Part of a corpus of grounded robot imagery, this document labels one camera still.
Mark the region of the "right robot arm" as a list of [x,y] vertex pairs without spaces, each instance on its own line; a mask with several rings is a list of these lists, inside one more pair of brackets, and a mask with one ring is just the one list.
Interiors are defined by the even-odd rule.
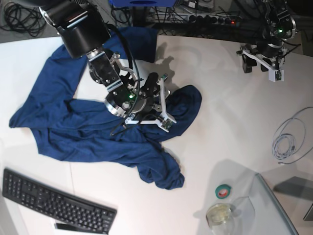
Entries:
[[49,0],[39,10],[73,58],[87,56],[91,77],[108,91],[104,104],[111,114],[126,118],[159,108],[157,92],[140,87],[134,62],[125,67],[119,53],[103,48],[111,35],[94,4],[87,0]]

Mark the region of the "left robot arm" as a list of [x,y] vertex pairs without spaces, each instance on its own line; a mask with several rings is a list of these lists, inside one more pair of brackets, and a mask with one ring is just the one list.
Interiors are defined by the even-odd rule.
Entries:
[[242,57],[244,73],[260,63],[262,71],[274,71],[282,79],[282,66],[291,52],[285,45],[296,34],[296,23],[285,0],[255,0],[261,20],[260,36],[251,44],[241,44],[237,54]]

